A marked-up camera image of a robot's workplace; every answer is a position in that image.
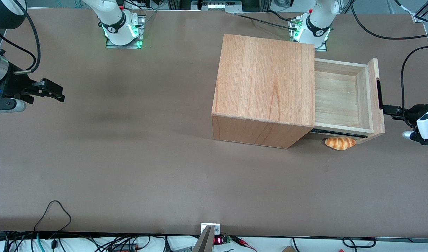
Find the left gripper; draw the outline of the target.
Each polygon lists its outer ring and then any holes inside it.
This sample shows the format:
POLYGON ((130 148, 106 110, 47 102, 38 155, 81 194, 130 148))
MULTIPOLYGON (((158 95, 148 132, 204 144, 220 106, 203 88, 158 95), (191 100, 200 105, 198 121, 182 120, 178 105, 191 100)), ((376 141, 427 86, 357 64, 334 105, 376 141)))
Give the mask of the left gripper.
POLYGON ((393 120, 405 121, 411 124, 413 131, 405 131, 405 139, 428 140, 428 105, 414 105, 405 110, 401 106, 383 106, 383 113, 392 116, 393 120))

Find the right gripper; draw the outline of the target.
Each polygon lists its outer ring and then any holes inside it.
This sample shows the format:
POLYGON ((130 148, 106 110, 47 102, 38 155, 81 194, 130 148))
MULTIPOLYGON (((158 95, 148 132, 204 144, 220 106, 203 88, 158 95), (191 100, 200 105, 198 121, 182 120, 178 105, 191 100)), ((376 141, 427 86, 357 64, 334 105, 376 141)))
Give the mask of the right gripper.
POLYGON ((39 96, 47 96, 63 103, 62 86, 49 79, 41 79, 39 82, 31 80, 28 75, 15 75, 13 70, 8 70, 0 80, 0 97, 20 99, 28 104, 33 104, 34 97, 27 90, 35 87, 39 96))

